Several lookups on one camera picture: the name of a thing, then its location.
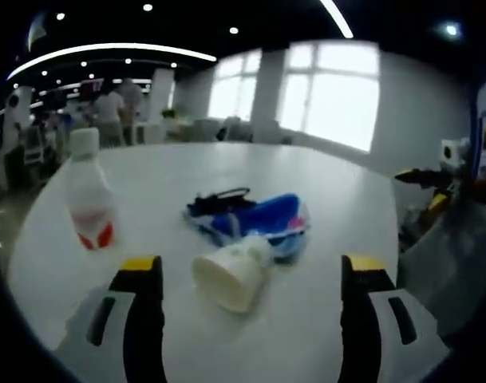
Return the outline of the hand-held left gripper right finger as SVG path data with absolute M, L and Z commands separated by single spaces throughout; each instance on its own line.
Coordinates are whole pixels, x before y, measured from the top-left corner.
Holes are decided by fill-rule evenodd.
M 342 382 L 420 382 L 449 354 L 437 320 L 376 259 L 342 256 Z

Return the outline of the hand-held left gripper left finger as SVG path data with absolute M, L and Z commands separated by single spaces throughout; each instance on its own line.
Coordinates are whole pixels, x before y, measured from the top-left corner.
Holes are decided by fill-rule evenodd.
M 67 321 L 57 358 L 81 382 L 164 382 L 162 261 L 123 261 Z

